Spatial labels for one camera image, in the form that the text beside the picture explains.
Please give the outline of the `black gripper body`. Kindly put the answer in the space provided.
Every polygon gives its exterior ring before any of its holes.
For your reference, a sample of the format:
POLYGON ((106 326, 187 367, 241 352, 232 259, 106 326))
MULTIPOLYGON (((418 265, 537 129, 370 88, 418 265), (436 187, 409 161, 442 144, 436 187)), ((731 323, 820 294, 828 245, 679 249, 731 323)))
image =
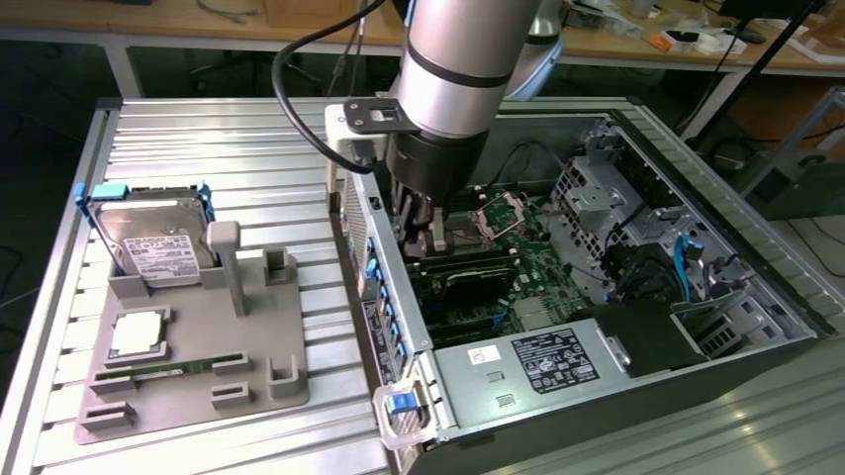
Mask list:
POLYGON ((465 187, 476 170, 490 132, 446 139, 428 132, 393 134, 396 154, 388 167, 400 183, 445 204, 465 187))

